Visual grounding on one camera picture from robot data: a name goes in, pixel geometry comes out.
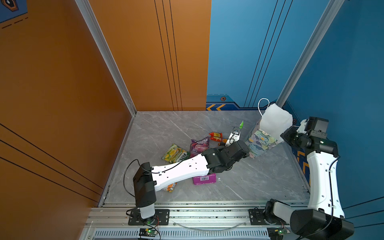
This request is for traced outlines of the purple grape candy bag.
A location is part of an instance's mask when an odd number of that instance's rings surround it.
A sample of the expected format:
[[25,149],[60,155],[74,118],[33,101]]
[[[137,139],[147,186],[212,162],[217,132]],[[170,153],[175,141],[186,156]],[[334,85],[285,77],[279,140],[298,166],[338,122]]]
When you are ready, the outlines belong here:
[[204,185],[204,184],[214,184],[217,181],[216,174],[210,174],[206,176],[200,176],[200,177],[193,177],[193,184],[198,185]]

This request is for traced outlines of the colourful white paper bag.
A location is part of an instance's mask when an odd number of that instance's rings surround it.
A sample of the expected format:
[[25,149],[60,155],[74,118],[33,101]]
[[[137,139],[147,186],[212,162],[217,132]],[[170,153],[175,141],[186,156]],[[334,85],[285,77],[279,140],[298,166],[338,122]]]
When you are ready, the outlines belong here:
[[284,140],[281,134],[293,126],[293,116],[269,99],[262,98],[259,101],[267,101],[264,111],[258,107],[261,119],[246,137],[246,145],[250,149],[250,157],[255,159],[266,153]]

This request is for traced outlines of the orange snack bag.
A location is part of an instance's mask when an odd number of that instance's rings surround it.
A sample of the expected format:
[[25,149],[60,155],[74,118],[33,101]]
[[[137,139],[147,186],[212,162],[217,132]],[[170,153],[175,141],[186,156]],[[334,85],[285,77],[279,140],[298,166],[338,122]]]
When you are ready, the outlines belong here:
[[174,191],[176,185],[177,185],[177,183],[170,184],[170,185],[164,187],[163,190],[170,193],[170,192]]

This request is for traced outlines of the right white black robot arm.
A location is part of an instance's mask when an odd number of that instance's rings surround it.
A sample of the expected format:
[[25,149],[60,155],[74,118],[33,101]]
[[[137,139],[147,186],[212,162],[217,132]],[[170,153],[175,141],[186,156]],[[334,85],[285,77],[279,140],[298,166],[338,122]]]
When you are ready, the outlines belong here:
[[305,151],[310,167],[310,201],[306,209],[294,210],[289,205],[271,199],[264,210],[265,220],[273,224],[287,223],[301,239],[346,240],[355,232],[341,206],[337,184],[337,143],[323,132],[299,132],[292,126],[281,134],[290,146]]

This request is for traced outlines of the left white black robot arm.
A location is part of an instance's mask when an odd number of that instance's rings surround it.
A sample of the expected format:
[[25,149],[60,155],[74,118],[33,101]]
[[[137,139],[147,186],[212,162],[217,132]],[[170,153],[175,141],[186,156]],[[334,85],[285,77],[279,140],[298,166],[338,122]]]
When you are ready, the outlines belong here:
[[249,155],[250,148],[244,141],[238,140],[229,146],[205,150],[179,163],[153,167],[149,162],[141,164],[133,177],[134,196],[140,217],[146,220],[155,216],[156,192],[164,187],[186,179],[228,171]]

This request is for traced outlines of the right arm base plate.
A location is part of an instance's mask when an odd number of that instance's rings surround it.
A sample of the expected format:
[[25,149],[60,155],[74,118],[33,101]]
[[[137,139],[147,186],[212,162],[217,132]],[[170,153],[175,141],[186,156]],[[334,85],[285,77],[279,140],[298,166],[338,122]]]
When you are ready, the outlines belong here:
[[282,219],[279,219],[274,216],[266,216],[265,215],[265,209],[248,209],[249,213],[249,220],[252,226],[256,225],[271,225],[271,226],[282,226],[282,225],[289,225],[287,222],[285,222]]

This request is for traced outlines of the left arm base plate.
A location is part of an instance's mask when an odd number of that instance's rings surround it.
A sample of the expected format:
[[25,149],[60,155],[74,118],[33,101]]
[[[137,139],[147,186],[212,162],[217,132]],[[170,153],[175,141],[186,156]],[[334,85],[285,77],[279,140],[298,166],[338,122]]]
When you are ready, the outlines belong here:
[[167,226],[169,224],[170,210],[155,209],[155,215],[147,219],[142,219],[139,209],[127,210],[126,215],[129,219],[129,226]]

